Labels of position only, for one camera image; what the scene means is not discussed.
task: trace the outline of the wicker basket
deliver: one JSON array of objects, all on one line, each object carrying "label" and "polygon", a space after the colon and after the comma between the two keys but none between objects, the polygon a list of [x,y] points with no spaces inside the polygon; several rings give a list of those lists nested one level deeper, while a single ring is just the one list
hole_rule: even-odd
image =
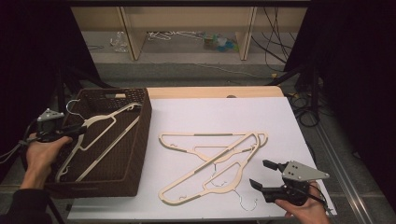
[{"label": "wicker basket", "polygon": [[[103,134],[89,149],[78,150],[69,163],[68,172],[61,182],[55,176],[75,141],[64,147],[52,166],[52,173],[46,183],[46,190],[54,198],[124,197],[135,196],[146,154],[151,119],[151,104],[146,89],[84,89],[78,94],[78,102],[70,109],[64,125],[81,124],[84,119],[97,115],[107,115],[133,102],[141,108],[123,111],[115,116],[116,123]],[[139,116],[136,125],[101,159],[101,161],[79,182],[76,179],[95,161],[103,151]],[[98,120],[84,134],[81,143],[86,147],[102,133],[113,119]]]}]

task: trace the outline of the metal hook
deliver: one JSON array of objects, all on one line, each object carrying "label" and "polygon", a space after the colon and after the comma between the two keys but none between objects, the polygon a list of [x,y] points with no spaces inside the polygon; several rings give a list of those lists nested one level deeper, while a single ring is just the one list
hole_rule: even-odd
[{"label": "metal hook", "polygon": [[233,191],[239,196],[239,204],[241,204],[241,207],[245,210],[245,211],[253,211],[254,209],[256,209],[257,207],[257,199],[254,200],[254,207],[252,209],[246,209],[244,207],[244,205],[242,205],[242,196],[236,192],[236,190],[233,189]]},{"label": "metal hook", "polygon": [[67,110],[67,112],[69,112],[69,114],[72,114],[72,115],[79,115],[82,119],[84,119],[84,117],[82,117],[79,113],[74,113],[74,112],[71,112],[71,111],[69,110],[69,104],[72,103],[72,102],[79,102],[79,99],[78,99],[78,100],[70,100],[70,101],[67,103],[67,105],[66,105],[66,110]]},{"label": "metal hook", "polygon": [[212,183],[212,185],[213,186],[215,186],[215,187],[223,187],[223,185],[224,184],[226,184],[227,183],[227,181],[224,181],[222,184],[220,184],[220,185],[217,185],[217,184],[215,184],[215,183],[213,183],[213,176],[216,174],[216,172],[217,172],[217,169],[216,169],[216,164],[214,163],[214,165],[215,165],[215,172],[213,172],[213,174],[212,174],[212,176],[210,176],[210,183]]}]

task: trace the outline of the sleeve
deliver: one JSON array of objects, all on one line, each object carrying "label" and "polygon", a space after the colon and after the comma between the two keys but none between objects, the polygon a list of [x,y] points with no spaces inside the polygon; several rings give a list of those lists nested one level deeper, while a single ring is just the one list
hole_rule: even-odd
[{"label": "sleeve", "polygon": [[43,189],[19,189],[13,195],[7,214],[0,219],[6,223],[52,223],[46,213],[49,199]]}]

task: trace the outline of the floor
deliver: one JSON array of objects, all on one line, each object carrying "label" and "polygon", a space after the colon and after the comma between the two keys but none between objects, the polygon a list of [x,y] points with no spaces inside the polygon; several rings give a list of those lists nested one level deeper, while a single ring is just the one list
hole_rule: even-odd
[{"label": "floor", "polygon": [[[201,33],[188,34],[199,36]],[[110,40],[117,38],[116,33],[83,33],[101,79],[116,87],[165,87],[165,86],[253,86],[265,85],[273,77],[281,76],[283,63],[265,54],[252,42],[246,61],[239,59],[235,49],[224,52],[208,48],[203,41],[184,35],[168,35],[164,39],[152,37],[142,49],[138,61],[132,61],[129,53],[116,52]],[[221,34],[230,40],[233,34]],[[264,36],[254,34],[255,40],[263,47],[268,41]],[[282,44],[292,47],[297,34],[281,34]],[[286,59],[281,47],[269,43],[268,49],[276,56]],[[284,93],[294,94],[297,77],[282,83]],[[91,83],[82,82],[85,87]],[[292,98],[290,105],[301,105],[309,101],[309,92],[299,92],[299,98]],[[320,122],[314,127],[312,116],[306,114],[299,119],[303,136],[314,151],[319,170],[329,173],[325,185],[336,205],[337,216],[332,223],[396,223],[396,215],[389,206],[378,185],[359,159],[353,154],[353,146],[337,122],[336,115],[326,104],[324,95],[320,96]],[[11,186],[10,190],[0,192],[0,214],[7,211],[11,195],[21,183],[23,170],[21,162],[15,161],[2,185]],[[64,220],[67,218],[69,204],[73,200],[54,200]],[[298,223],[295,219],[258,220],[259,223]]]}]

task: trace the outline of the human hand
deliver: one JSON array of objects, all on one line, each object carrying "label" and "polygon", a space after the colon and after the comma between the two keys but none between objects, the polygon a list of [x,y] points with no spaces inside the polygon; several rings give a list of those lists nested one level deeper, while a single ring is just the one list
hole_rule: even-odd
[{"label": "human hand", "polygon": [[26,152],[28,167],[20,189],[43,189],[51,172],[50,165],[55,162],[60,149],[72,141],[71,137],[64,136],[50,143],[30,143]]},{"label": "human hand", "polygon": [[[317,198],[320,198],[320,192],[318,191],[318,183],[311,182],[312,186],[309,188],[309,193]],[[308,198],[305,204],[302,206],[296,206],[284,200],[275,200],[275,204],[286,210],[285,217],[291,217],[291,215],[297,217],[303,224],[328,224],[330,223],[329,218],[326,216],[323,203],[320,203],[312,198]]]}]

